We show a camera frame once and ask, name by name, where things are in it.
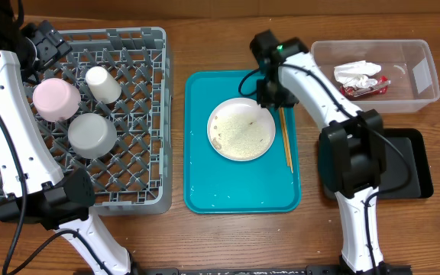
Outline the large white plate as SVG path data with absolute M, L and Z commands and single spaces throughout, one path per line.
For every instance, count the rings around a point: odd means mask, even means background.
M 270 111 L 253 99 L 228 99 L 209 116 L 207 137 L 221 156 L 245 162 L 268 152 L 276 138 L 276 125 Z

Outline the small pink plate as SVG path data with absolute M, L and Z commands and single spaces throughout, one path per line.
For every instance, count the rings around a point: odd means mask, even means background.
M 56 122 L 71 118 L 79 109 L 79 90 L 65 80 L 45 79 L 37 85 L 32 101 L 38 114 L 46 121 Z

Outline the white cup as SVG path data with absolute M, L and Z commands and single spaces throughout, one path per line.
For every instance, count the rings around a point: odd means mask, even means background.
M 90 68 L 85 75 L 86 83 L 94 98 L 105 104 L 116 102 L 121 96 L 121 87 L 111 73 L 102 66 Z

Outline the white tissue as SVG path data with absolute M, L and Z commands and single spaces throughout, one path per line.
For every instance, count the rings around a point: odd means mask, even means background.
M 372 76 L 379 73 L 381 69 L 381 65 L 360 60 L 336 66 L 334 77 L 345 88 L 370 88 L 377 84 L 377 80 L 373 79 Z

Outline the grey bowl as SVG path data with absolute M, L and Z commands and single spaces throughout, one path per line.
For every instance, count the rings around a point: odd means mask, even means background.
M 68 140 L 73 151 L 81 157 L 95 159 L 107 154 L 117 139 L 114 124 L 94 113 L 76 117 L 68 129 Z

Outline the red snack wrapper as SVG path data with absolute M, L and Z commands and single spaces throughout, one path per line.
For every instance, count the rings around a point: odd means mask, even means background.
M 382 95 L 385 94 L 388 90 L 388 86 L 391 84 L 391 81 L 382 76 L 375 86 L 367 87 L 367 88 L 354 88 L 354 87 L 344 87 L 341 86 L 339 91 L 342 95 L 349 99 L 357 99 L 360 97 L 368 96 L 368 95 Z

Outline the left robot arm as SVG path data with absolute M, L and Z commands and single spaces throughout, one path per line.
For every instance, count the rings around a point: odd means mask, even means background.
M 95 212 L 83 168 L 64 173 L 45 144 L 25 85 L 72 50 L 47 21 L 24 23 L 24 9 L 0 1 L 0 221 L 39 224 L 65 238 L 96 274 L 139 274 L 140 266 Z

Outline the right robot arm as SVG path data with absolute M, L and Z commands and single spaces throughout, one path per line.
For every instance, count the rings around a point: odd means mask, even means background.
M 299 38 L 280 42 L 264 31 L 250 49 L 264 75 L 253 93 L 258 105 L 277 110 L 300 103 L 319 127 L 319 177 L 335 194 L 341 215 L 341 268 L 348 274 L 379 273 L 383 255 L 375 204 L 386 169 L 381 116 L 346 99 Z

